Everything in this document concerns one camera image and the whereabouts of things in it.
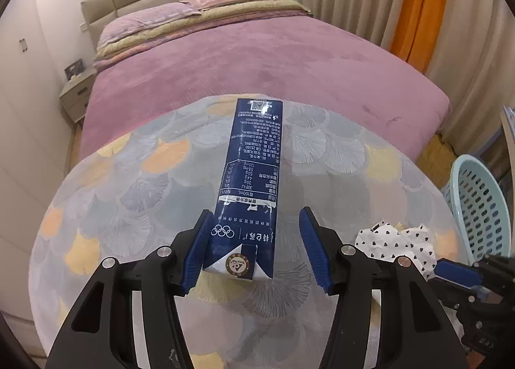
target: white cloth with black hearts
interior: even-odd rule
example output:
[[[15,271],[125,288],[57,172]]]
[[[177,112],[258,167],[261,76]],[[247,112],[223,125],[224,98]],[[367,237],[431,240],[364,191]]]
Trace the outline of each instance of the white cloth with black hearts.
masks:
[[[425,225],[399,232],[390,224],[380,222],[359,231],[354,244],[373,259],[394,261],[398,256],[409,257],[425,279],[436,266],[432,234]]]

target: purple pillow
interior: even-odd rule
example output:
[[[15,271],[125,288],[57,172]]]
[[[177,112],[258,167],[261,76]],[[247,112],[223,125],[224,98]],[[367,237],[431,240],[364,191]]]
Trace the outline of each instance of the purple pillow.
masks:
[[[113,20],[104,28],[98,41],[97,51],[136,32],[152,29],[187,16],[201,14],[202,12],[191,5],[179,2],[166,3],[165,5],[129,13]]]

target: patterned tablecloth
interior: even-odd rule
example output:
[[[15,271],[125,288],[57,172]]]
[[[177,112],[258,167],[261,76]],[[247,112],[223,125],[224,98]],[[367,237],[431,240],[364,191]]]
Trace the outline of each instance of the patterned tablecloth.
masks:
[[[192,228],[202,209],[214,209],[237,97],[206,97],[157,118],[66,177],[30,260],[30,301],[47,353],[103,258],[142,259]],[[274,279],[248,282],[202,272],[190,294],[177,298],[197,369],[318,367],[336,297],[316,285],[307,260],[298,229],[305,205],[344,243],[380,220],[423,223],[439,257],[467,258],[438,189],[386,141],[315,106],[285,102],[283,118]],[[138,364],[146,368],[141,297],[134,301]],[[368,367],[377,353],[376,324]]]

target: qr code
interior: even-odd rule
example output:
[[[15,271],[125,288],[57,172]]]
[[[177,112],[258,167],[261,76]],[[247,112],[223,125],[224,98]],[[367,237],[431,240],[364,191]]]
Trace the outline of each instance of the qr code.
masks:
[[[253,100],[250,103],[250,110],[258,110],[259,112],[265,113],[270,108],[270,102],[262,100]]]

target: orange curtain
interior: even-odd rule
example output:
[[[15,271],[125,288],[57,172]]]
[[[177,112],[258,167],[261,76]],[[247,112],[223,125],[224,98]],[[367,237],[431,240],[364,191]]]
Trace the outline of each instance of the orange curtain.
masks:
[[[391,53],[425,73],[440,32],[447,0],[404,0]]]

